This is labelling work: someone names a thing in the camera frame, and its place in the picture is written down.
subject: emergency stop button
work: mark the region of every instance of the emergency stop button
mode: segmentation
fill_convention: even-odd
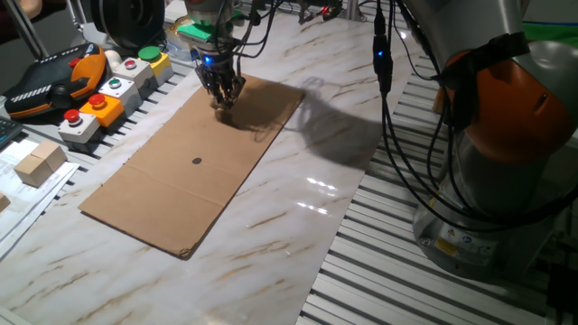
[[[105,106],[107,99],[102,94],[92,95],[89,98],[89,104],[91,104],[94,108],[102,108]]]

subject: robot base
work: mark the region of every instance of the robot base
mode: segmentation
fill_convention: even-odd
[[[439,202],[433,208],[455,223],[468,228],[499,225],[468,221]],[[540,223],[495,233],[474,233],[452,227],[420,207],[413,231],[424,254],[443,270],[472,280],[503,277],[517,280],[532,264],[554,228],[555,216]]]

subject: white table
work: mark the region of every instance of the white table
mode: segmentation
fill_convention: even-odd
[[[0,263],[10,279],[0,305],[33,324],[295,323],[380,137],[371,43],[369,24],[275,16],[266,50],[243,60],[244,72],[309,95],[188,261],[77,209],[199,87],[194,73],[174,77],[171,93],[147,104],[126,136],[109,137],[113,147],[89,158],[97,161]],[[394,49],[392,107],[410,75],[403,47]]]
[[[167,17],[178,18],[184,7],[175,1],[170,9]],[[32,323],[46,324],[555,324],[556,312],[546,308],[542,292],[547,274],[532,270],[520,283],[463,281],[444,275],[412,244],[415,203],[396,185],[383,143],[374,152],[379,101],[364,56],[370,41],[363,39],[370,36],[370,27],[364,33],[361,25],[346,22],[298,27],[294,16],[277,18],[272,35],[284,38],[270,42],[264,58],[245,60],[244,69],[309,89],[321,82],[308,77],[321,77],[324,85],[316,89],[321,100],[305,104],[323,110],[301,107],[292,117],[200,251],[190,261],[178,261],[74,208],[198,87],[196,78],[185,78],[191,67],[174,62],[177,75],[144,103],[140,114],[131,116],[123,129],[127,136],[113,135],[98,149],[104,158],[70,156],[89,160],[86,169],[76,176],[78,184],[61,193],[57,207],[0,262],[0,279],[15,279],[0,281],[0,305]],[[348,53],[351,46],[358,55]],[[338,58],[315,64],[329,48],[337,49]],[[410,50],[418,70],[433,74],[428,59],[414,45]],[[396,51],[396,56],[404,54]],[[273,65],[279,70],[272,71]],[[397,60],[396,68],[401,70],[396,71],[390,107],[401,98],[393,112],[398,136],[419,159],[438,118],[430,110],[436,85],[412,73],[404,88],[408,67]],[[296,122],[297,116],[307,122]],[[331,123],[324,124],[321,116],[329,116]],[[361,125],[370,128],[361,130]],[[40,141],[51,130],[31,127],[27,132]],[[312,144],[319,142],[321,150],[313,150]],[[435,162],[443,161],[444,144],[442,134]],[[423,168],[417,160],[413,164],[418,171]],[[347,217],[341,221],[343,214]],[[322,273],[316,274],[319,267]]]

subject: orange button housing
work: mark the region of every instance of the orange button housing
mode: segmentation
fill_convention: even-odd
[[[80,112],[96,116],[98,122],[102,126],[109,127],[121,114],[123,114],[123,112],[125,112],[125,108],[120,102],[120,99],[102,94],[98,94],[98,97],[104,97],[104,102],[98,101],[99,103],[97,105],[92,105],[91,102],[96,103],[96,101],[89,100],[88,103],[84,104],[84,106],[80,108]]]

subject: metal grating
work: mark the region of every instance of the metal grating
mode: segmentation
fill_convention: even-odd
[[[375,3],[360,11],[373,21]],[[397,27],[406,30],[399,13]],[[172,24],[166,21],[165,26]],[[429,59],[415,62],[423,75],[434,74]],[[187,74],[192,65],[172,59],[175,75],[155,91],[130,116],[114,135],[107,136],[91,156],[70,153],[69,160],[80,168],[52,204],[121,140],[134,125],[155,108]],[[437,115],[432,112],[437,85],[412,75],[392,117],[396,134],[405,153],[418,172],[425,175],[427,145],[435,129]],[[61,143],[53,125],[27,125],[24,137],[41,142],[46,139]],[[442,130],[440,142],[433,153],[433,171],[443,167],[447,133]],[[400,163],[399,156],[394,156]],[[478,283],[461,279],[440,270],[415,244],[411,222],[417,204],[396,176],[382,142],[371,158],[353,201],[325,257],[321,270],[307,297],[300,325],[319,324],[567,324],[573,316],[557,313],[545,305],[545,289],[549,276],[536,269],[519,283]],[[573,218],[561,220],[560,228],[578,235]],[[570,256],[574,266],[576,255]],[[543,255],[546,261],[552,258]]]

